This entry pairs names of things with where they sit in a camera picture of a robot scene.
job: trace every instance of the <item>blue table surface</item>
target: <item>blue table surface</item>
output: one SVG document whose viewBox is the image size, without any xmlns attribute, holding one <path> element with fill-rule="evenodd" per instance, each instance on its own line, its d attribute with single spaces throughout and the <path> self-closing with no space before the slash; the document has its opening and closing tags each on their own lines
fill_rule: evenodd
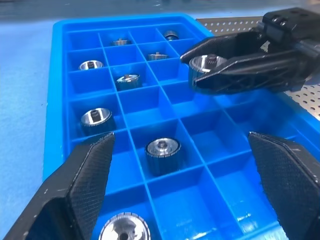
<svg viewBox="0 0 320 240">
<path fill-rule="evenodd" d="M 191 16 L 262 16 L 272 10 Z M 0 24 L 0 239 L 42 183 L 52 27 L 58 20 Z"/>
</svg>

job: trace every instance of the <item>silver metal part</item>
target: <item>silver metal part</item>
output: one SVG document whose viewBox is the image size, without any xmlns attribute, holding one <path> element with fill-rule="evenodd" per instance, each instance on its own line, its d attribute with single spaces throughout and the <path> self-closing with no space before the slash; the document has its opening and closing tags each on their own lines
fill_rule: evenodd
<svg viewBox="0 0 320 240">
<path fill-rule="evenodd" d="M 115 81 L 118 91 L 136 89 L 142 87 L 142 81 L 139 74 L 125 74 Z"/>
<path fill-rule="evenodd" d="M 100 134 L 116 128 L 113 114 L 106 108 L 95 108 L 81 117 L 81 125 L 86 135 Z"/>
<path fill-rule="evenodd" d="M 90 60 L 81 63 L 79 66 L 79 70 L 98 69 L 102 68 L 103 66 L 104 64 L 98 60 Z"/>
<path fill-rule="evenodd" d="M 153 54 L 148 54 L 148 60 L 153 61 L 153 60 L 161 60 L 161 59 L 167 59 L 168 55 L 166 54 L 160 54 L 160 52 L 156 52 Z"/>
<path fill-rule="evenodd" d="M 169 137 L 157 138 L 145 146 L 145 156 L 154 176 L 172 173 L 181 168 L 185 160 L 181 144 Z"/>
<path fill-rule="evenodd" d="M 226 62 L 227 59 L 215 54 L 196 56 L 189 62 L 189 82 L 200 77 L 204 73 L 209 73 L 212 69 Z"/>
<path fill-rule="evenodd" d="M 197 21 L 204 25 L 214 35 L 221 36 L 246 32 L 257 27 L 258 24 L 258 27 L 263 28 L 264 24 L 261 22 L 262 18 L 262 16 L 219 17 L 198 18 Z M 313 44 L 310 42 L 307 42 L 307 44 L 306 42 L 301 42 L 301 47 L 306 49 L 307 45 L 311 46 Z M 314 51 L 317 50 L 317 48 L 314 48 L 310 54 L 314 54 Z M 320 83 L 314 83 L 315 84 L 312 85 L 305 85 L 300 91 L 286 91 L 285 93 L 320 121 Z"/>
<path fill-rule="evenodd" d="M 102 228 L 99 240 L 151 240 L 145 220 L 135 213 L 113 216 Z"/>
<path fill-rule="evenodd" d="M 167 156 L 176 152 L 179 148 L 179 143 L 172 138 L 158 138 L 149 143 L 147 151 L 153 156 Z"/>
<path fill-rule="evenodd" d="M 172 41 L 172 40 L 178 40 L 179 36 L 175 31 L 169 30 L 166 31 L 163 36 L 165 37 L 165 39 L 167 39 L 168 41 Z"/>
<path fill-rule="evenodd" d="M 123 46 L 123 45 L 128 45 L 128 44 L 131 44 L 131 41 L 128 39 L 122 39 L 122 38 L 119 38 L 118 40 L 111 42 L 111 45 L 113 45 L 113 46 Z"/>
</svg>

